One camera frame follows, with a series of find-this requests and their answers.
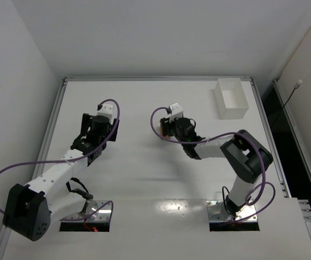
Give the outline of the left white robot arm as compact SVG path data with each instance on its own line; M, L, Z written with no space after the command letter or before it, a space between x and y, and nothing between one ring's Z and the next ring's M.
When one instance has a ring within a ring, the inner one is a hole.
M97 210L91 210L94 197L86 190L72 189L58 199L55 195L102 154L107 141L116 140L119 121L83 114L80 134L63 158L39 177L10 189L3 225L34 242L44 236L52 222L72 222L73 214L79 216L78 222L91 218Z

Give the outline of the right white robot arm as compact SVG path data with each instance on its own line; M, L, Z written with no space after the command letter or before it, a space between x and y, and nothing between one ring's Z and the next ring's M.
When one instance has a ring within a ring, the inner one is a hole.
M222 202L221 213L226 218L236 217L249 202L255 189L260 188L258 200L266 185L266 170L272 164L271 153L249 132L240 130L232 137L216 138L213 141L199 136L196 125L188 118L162 118L162 137L175 137L186 155L195 160L225 158L236 173L232 189Z

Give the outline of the white plastic bin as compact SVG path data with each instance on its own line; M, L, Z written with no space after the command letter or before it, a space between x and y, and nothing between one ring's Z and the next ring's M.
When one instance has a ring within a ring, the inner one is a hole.
M221 120L243 119L249 109L242 82L238 78L218 79L214 96Z

